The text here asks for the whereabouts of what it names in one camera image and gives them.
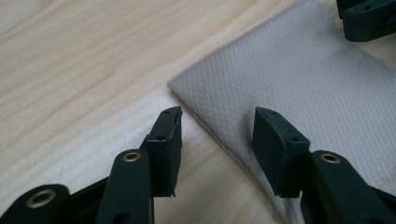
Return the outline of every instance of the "wood grain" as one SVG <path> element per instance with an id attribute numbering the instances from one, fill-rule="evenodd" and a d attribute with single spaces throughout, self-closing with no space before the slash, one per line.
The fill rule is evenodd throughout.
<path id="1" fill-rule="evenodd" d="M 0 1 L 0 214 L 36 186 L 75 192 L 107 176 L 181 104 L 167 81 L 296 2 Z M 363 46 L 396 68 L 395 43 Z M 183 142 L 177 197 L 156 200 L 157 223 L 282 222 L 186 108 Z"/>

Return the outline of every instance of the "gray cloth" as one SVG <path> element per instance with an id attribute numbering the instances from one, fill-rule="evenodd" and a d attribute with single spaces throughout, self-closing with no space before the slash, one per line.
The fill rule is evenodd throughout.
<path id="1" fill-rule="evenodd" d="M 168 85 L 291 223 L 303 222 L 299 200 L 274 196 L 251 149 L 255 106 L 281 113 L 311 151 L 343 155 L 368 184 L 396 194 L 396 73 L 345 41 L 316 1 L 260 25 Z"/>

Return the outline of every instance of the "screw hole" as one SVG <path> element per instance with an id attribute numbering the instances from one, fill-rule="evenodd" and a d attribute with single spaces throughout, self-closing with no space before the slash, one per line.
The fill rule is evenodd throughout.
<path id="1" fill-rule="evenodd" d="M 155 139 L 157 139 L 159 141 L 163 141 L 163 140 L 165 140 L 165 137 L 164 136 L 157 136 Z"/>
<path id="2" fill-rule="evenodd" d="M 56 192 L 53 189 L 43 189 L 33 195 L 26 202 L 26 206 L 29 208 L 37 208 L 50 203 L 56 196 Z"/>
<path id="3" fill-rule="evenodd" d="M 131 152 L 131 153 L 125 154 L 125 156 L 123 156 L 123 159 L 125 161 L 137 161 L 140 159 L 140 157 L 141 157 L 140 153 Z"/>
<path id="4" fill-rule="evenodd" d="M 130 223 L 131 221 L 131 215 L 127 213 L 119 213 L 114 216 L 113 223 L 114 224 L 126 224 Z"/>
<path id="5" fill-rule="evenodd" d="M 338 157 L 335 157 L 334 155 L 328 154 L 328 153 L 323 153 L 320 155 L 320 157 L 324 161 L 329 162 L 329 163 L 340 163 L 341 162 L 340 159 L 338 159 Z"/>

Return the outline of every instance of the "black plastic part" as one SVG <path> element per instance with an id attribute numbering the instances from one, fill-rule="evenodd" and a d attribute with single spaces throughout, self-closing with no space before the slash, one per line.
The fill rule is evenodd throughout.
<path id="1" fill-rule="evenodd" d="M 364 42 L 396 33 L 396 0 L 337 0 L 345 37 Z"/>
<path id="2" fill-rule="evenodd" d="M 376 196 L 381 199 L 382 203 L 384 203 L 387 208 L 393 213 L 396 217 L 396 197 L 388 194 L 380 189 L 372 188 L 375 191 Z"/>
<path id="3" fill-rule="evenodd" d="M 59 224 L 68 222 L 69 190 L 62 185 L 43 185 L 18 198 L 3 214 L 1 224 Z"/>
<path id="4" fill-rule="evenodd" d="M 107 180 L 106 177 L 70 196 L 71 224 L 94 223 Z"/>
<path id="5" fill-rule="evenodd" d="M 95 223 L 153 223 L 149 154 L 126 150 L 113 163 Z"/>
<path id="6" fill-rule="evenodd" d="M 313 152 L 306 171 L 315 191 L 303 189 L 307 195 L 302 203 L 305 223 L 396 223 L 396 217 L 342 156 Z M 326 217 L 306 210 L 318 202 Z"/>
<path id="7" fill-rule="evenodd" d="M 253 150 L 275 195 L 297 198 L 309 140 L 277 112 L 256 107 Z"/>
<path id="8" fill-rule="evenodd" d="M 181 161 L 182 114 L 180 106 L 164 110 L 141 146 L 150 157 L 153 197 L 175 195 Z"/>

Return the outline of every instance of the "wooden table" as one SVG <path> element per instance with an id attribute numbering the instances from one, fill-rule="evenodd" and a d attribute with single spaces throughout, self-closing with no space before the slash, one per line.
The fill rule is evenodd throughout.
<path id="1" fill-rule="evenodd" d="M 296 2 L 0 1 L 0 214 L 39 185 L 73 193 L 107 176 L 182 105 L 170 79 Z M 396 68 L 395 35 L 362 45 Z M 177 196 L 156 199 L 157 223 L 281 223 L 183 109 Z"/>

